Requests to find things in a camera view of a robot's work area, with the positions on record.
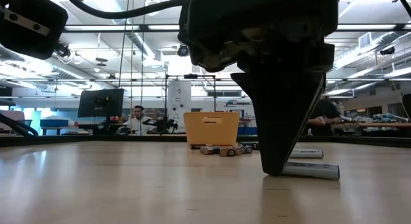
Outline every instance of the black cable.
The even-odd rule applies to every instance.
[[[190,2],[190,0],[169,0],[169,1],[156,3],[153,5],[149,5],[149,6],[144,6],[142,8],[138,8],[138,9],[134,9],[130,11],[127,10],[124,12],[104,12],[104,11],[94,9],[86,5],[81,0],[69,0],[69,1],[73,3],[75,6],[77,6],[79,9],[81,9],[82,11],[87,12],[96,17],[103,18],[103,19],[127,19],[127,18],[146,15],[148,13],[158,12],[158,11],[161,11],[167,8],[183,6],[184,4]]]
[[[411,17],[411,6],[407,2],[407,0],[400,0],[401,3],[403,4],[405,10],[407,11],[408,15]]]
[[[146,15],[143,15],[143,24],[146,24]],[[143,65],[143,60],[144,60],[144,34],[141,37],[141,40],[143,41],[143,48],[141,50],[141,95],[140,95],[140,106],[143,106],[143,76],[144,76],[144,65]],[[140,120],[140,135],[143,135],[143,130],[141,126],[141,120]]]
[[[3,114],[0,114],[0,123],[3,123],[7,126],[9,126],[10,128],[12,128],[14,131],[16,131],[18,134],[24,136],[24,137],[32,137],[33,135],[38,136],[39,133],[32,127],[26,125],[26,124],[22,124],[18,121],[15,121],[13,119],[10,119],[9,117],[6,117]]]
[[[127,0],[127,9],[128,10],[128,5],[130,4],[130,0]],[[121,84],[121,70],[123,69],[123,57],[124,57],[124,41],[126,39],[126,28],[127,28],[127,20],[124,22],[124,31],[123,31],[123,45],[121,47],[121,57],[120,57],[120,74],[118,76],[118,88],[120,88]]]

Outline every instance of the computer monitor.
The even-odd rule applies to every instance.
[[[78,117],[121,116],[124,89],[83,91],[78,107]]]

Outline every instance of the air vent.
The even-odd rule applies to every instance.
[[[367,47],[371,44],[371,32],[366,33],[365,35],[358,38],[358,45],[360,48]]]
[[[217,96],[238,97],[238,96],[241,96],[241,90],[216,91],[216,95]],[[208,91],[207,96],[214,96],[214,91],[213,90]]]
[[[375,96],[375,95],[377,95],[377,90],[371,89],[370,90],[370,96]]]

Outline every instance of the security camera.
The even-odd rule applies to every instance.
[[[177,51],[178,56],[185,57],[189,55],[189,50],[187,45],[181,44],[179,50]]]

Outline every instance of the workbench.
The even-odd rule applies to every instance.
[[[185,142],[0,148],[1,223],[408,223],[410,150],[297,147],[323,150],[299,161],[338,164],[340,181],[271,177],[258,151],[202,155]]]

